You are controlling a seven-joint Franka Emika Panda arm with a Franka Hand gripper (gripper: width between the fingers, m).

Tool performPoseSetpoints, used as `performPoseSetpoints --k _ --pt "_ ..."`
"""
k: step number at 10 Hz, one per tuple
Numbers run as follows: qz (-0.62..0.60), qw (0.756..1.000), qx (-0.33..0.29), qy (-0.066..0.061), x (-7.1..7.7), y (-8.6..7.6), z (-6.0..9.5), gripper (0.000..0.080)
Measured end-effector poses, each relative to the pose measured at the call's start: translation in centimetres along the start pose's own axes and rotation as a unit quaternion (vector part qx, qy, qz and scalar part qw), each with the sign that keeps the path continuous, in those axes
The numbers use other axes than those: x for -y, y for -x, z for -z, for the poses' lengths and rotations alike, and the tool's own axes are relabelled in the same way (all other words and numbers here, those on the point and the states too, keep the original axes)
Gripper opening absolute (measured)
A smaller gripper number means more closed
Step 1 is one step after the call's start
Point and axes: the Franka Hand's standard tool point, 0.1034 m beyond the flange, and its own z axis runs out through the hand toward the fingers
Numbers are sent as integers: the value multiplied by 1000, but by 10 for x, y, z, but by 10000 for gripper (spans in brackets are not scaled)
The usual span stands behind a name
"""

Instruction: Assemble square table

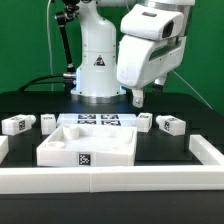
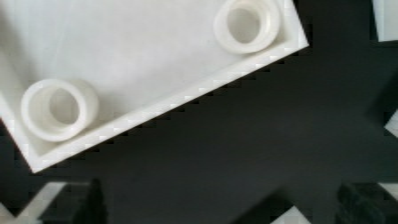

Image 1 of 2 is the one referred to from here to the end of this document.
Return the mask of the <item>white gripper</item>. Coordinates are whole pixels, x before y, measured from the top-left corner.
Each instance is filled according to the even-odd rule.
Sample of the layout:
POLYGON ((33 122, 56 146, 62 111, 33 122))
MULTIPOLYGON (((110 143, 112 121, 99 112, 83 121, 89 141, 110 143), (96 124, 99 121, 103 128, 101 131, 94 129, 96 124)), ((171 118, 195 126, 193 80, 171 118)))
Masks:
POLYGON ((176 40, 173 46, 168 40, 150 41, 125 35, 119 44, 117 79, 125 87, 133 90, 132 104, 143 107, 143 87, 153 82, 152 92, 160 95, 167 80, 166 73, 181 64, 186 38, 176 40))

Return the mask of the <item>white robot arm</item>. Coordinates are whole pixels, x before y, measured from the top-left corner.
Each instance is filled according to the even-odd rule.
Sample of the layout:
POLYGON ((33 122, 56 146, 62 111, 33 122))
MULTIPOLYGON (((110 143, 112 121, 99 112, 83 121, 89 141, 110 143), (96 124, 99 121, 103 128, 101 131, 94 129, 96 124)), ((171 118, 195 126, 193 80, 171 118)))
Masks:
POLYGON ((78 18, 82 63, 72 98, 87 103, 111 103, 130 89, 133 105, 142 107, 144 88, 163 88, 167 74, 181 64, 189 17, 195 0, 82 0, 78 18), (131 6, 115 26, 98 14, 98 7, 131 6))

